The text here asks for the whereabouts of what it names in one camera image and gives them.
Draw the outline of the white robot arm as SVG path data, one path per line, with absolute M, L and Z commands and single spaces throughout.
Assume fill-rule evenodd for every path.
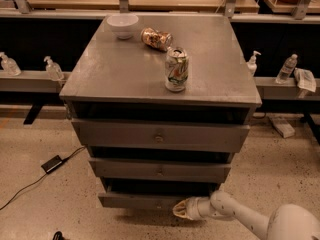
M 174 206 L 173 214 L 189 220 L 236 219 L 259 240 L 320 240 L 320 221 L 305 208 L 285 204 L 268 217 L 221 190 L 210 197 L 182 200 Z

